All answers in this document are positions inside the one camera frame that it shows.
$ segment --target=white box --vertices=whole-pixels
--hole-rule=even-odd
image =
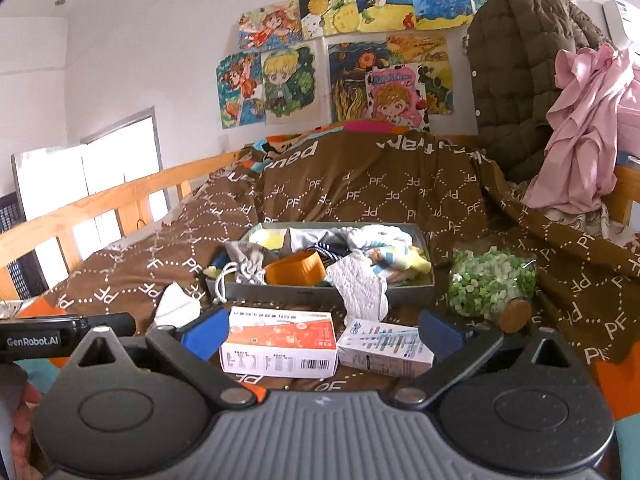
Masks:
[[[392,377],[417,377],[433,364],[433,352],[411,326],[354,319],[338,339],[340,363]]]
[[[329,312],[233,306],[220,347],[226,373],[326,379],[338,366]]]

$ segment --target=cardboard box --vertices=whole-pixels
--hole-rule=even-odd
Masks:
[[[242,241],[247,242],[260,231],[267,230],[273,234],[274,238],[283,237],[287,228],[296,229],[331,229],[333,227],[363,227],[371,222],[268,222],[258,224],[247,231],[242,237]],[[416,224],[398,224],[385,222],[385,225],[399,227],[405,233],[411,235],[413,244],[421,248],[427,259],[429,250],[427,242],[422,235],[420,227]],[[212,297],[215,297],[214,284],[216,280],[206,279],[207,286]],[[389,285],[386,290],[386,298],[389,301],[389,308],[402,307],[410,304],[420,308],[427,308],[434,302],[435,274],[433,269],[427,275],[420,276],[412,281],[412,284],[396,286]],[[236,283],[229,278],[225,283],[225,295],[228,300],[244,300],[248,303],[277,303],[296,304],[320,307],[323,305],[343,305],[344,301],[340,292],[332,286],[281,286],[281,285],[253,285],[251,283]]]
[[[433,364],[418,329],[354,319],[338,339],[340,363],[392,377],[417,377]]]
[[[292,379],[325,379],[338,365],[329,312],[233,306],[229,337],[220,347],[222,369]]]

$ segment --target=brown bedsheet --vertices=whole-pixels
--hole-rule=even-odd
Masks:
[[[212,175],[171,225],[124,250],[93,254],[47,298],[79,314],[131,312],[142,332],[169,283],[205,299],[202,267],[222,242],[257,222],[415,222],[438,269],[435,310],[446,311],[453,242],[498,231],[537,256],[550,302],[536,304],[534,324],[558,329],[588,364],[620,362],[638,339],[640,256],[516,202],[497,165],[478,152],[421,132],[339,132],[305,140],[259,174],[249,167]],[[331,310],[340,328],[343,312]],[[408,304],[391,311],[389,321],[412,325],[417,316]],[[260,384],[323,391],[391,388],[395,381],[340,367],[326,381],[263,378]]]

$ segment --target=human hand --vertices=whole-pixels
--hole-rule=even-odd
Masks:
[[[14,413],[14,432],[11,435],[11,450],[15,465],[16,480],[40,480],[42,475],[29,465],[31,450],[31,416],[33,409],[29,404],[38,404],[42,394],[30,382],[22,396],[22,402]]]

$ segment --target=pink shirt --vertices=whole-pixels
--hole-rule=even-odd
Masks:
[[[618,149],[640,156],[640,70],[605,44],[556,56],[562,94],[546,114],[554,133],[523,202],[569,214],[594,211],[616,185]]]

